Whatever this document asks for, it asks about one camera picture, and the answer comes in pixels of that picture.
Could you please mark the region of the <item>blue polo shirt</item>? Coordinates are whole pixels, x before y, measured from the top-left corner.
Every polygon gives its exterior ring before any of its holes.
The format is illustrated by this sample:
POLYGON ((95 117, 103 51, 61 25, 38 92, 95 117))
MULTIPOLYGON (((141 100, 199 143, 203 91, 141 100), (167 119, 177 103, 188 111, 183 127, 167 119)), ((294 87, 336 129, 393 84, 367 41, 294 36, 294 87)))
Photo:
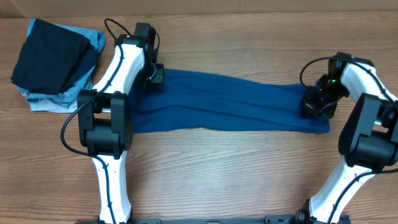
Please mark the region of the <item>blue polo shirt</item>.
POLYGON ((300 84, 262 84, 166 69, 163 84, 134 87, 128 97, 136 133, 185 128, 329 132, 328 117, 301 117, 304 92, 300 84))

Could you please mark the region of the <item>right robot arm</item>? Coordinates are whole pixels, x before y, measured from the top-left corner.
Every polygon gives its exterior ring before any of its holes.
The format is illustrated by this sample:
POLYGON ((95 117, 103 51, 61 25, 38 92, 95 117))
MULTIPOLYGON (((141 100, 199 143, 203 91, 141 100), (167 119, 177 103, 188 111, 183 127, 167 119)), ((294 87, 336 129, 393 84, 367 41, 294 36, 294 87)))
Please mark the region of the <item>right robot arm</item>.
POLYGON ((372 61, 337 52, 324 58, 328 72, 306 86, 303 118, 332 118, 338 101, 352 97, 355 106, 338 140, 340 158, 322 188, 288 223, 349 223, 341 213, 372 177, 397 172, 397 97, 376 75, 372 61))

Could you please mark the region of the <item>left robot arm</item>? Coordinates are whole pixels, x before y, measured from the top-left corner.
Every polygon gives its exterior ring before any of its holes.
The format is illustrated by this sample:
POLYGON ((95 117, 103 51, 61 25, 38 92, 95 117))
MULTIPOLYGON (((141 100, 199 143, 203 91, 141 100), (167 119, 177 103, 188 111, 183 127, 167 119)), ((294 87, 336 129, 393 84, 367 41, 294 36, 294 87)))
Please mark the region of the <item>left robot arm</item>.
POLYGON ((137 23, 133 34, 115 39, 115 55, 103 78, 77 97, 80 142, 98 176, 101 210, 97 223, 131 223, 126 158, 133 140, 128 94, 164 83, 157 63, 160 37, 148 23, 137 23))

